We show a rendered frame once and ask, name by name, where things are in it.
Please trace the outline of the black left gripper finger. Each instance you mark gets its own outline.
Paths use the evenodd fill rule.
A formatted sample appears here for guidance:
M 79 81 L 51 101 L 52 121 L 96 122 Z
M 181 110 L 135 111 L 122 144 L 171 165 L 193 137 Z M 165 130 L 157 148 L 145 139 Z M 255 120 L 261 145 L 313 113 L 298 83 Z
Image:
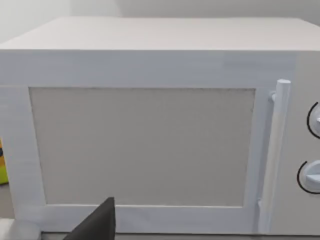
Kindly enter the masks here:
M 115 198 L 108 197 L 63 240 L 115 240 Z

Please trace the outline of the pale grey rounded box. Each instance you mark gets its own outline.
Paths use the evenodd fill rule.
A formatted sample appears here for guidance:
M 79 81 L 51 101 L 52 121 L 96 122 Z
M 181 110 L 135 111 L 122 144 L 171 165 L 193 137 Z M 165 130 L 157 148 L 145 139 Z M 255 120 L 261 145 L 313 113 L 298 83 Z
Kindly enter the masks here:
M 0 240 L 41 240 L 41 230 L 27 221 L 0 218 Z

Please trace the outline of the pale microwave door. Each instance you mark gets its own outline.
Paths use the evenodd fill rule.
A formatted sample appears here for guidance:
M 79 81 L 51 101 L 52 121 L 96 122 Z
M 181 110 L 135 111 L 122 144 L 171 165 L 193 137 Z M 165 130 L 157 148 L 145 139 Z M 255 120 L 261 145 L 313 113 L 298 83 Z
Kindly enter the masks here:
M 128 234 L 252 234 L 290 51 L 0 50 L 15 217 L 69 232 L 106 198 Z

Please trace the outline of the yellow and green box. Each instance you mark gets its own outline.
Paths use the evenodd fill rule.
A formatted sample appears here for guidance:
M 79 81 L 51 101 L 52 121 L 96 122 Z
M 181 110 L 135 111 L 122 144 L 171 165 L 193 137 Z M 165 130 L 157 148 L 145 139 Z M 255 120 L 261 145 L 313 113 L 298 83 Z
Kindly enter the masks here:
M 5 164 L 4 152 L 2 142 L 0 140 L 0 186 L 8 184 L 8 174 Z

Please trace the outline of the pale microwave oven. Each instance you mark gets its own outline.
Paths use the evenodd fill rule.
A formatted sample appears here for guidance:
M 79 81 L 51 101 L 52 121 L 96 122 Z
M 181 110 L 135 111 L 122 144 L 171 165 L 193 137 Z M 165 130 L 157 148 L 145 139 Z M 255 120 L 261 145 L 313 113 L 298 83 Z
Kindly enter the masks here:
M 0 44 L 0 50 L 274 51 L 295 53 L 281 159 L 267 235 L 320 236 L 320 195 L 304 192 L 297 172 L 320 160 L 307 114 L 320 104 L 320 27 L 296 18 L 64 17 Z M 258 195 L 254 233 L 259 234 Z

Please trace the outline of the pale microwave knob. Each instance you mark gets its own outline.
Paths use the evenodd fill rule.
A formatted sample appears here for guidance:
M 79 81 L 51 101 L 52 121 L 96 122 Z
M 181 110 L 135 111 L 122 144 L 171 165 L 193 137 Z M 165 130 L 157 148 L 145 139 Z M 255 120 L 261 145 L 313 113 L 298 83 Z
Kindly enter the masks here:
M 296 174 L 298 186 L 311 195 L 320 195 L 320 160 L 303 162 Z
M 312 136 L 320 140 L 320 104 L 315 102 L 306 117 L 307 129 Z

